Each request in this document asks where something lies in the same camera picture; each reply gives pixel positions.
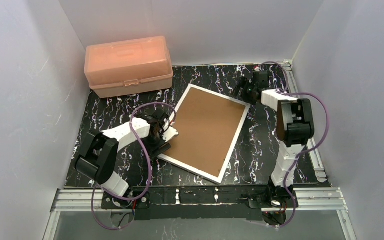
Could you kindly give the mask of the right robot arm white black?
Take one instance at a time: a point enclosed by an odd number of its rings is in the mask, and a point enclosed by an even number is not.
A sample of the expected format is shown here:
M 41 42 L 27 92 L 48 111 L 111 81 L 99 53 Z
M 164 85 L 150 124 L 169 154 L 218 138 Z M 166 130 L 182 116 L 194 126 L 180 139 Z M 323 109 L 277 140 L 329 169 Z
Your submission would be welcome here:
M 244 102 L 251 105 L 261 103 L 277 113 L 276 134 L 280 144 L 271 182 L 275 187 L 290 187 L 293 185 L 298 154 L 314 136 L 310 100 L 291 97 L 271 89 L 266 71 L 255 71 L 252 78 L 240 77 L 232 95 L 239 95 Z

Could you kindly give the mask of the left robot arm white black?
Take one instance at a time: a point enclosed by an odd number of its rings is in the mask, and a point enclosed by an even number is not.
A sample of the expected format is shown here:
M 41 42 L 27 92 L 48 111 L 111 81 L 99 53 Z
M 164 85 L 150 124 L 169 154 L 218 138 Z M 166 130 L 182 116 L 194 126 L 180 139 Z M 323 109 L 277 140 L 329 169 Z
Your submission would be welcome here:
M 126 200 L 129 185 L 115 172 L 115 161 L 120 150 L 138 142 L 144 154 L 153 160 L 171 146 L 170 140 L 178 132 L 169 124 L 168 115 L 160 110 L 151 115 L 134 117 L 118 127 L 104 131 L 89 131 L 83 137 L 73 160 L 73 168 L 97 183 L 118 199 Z

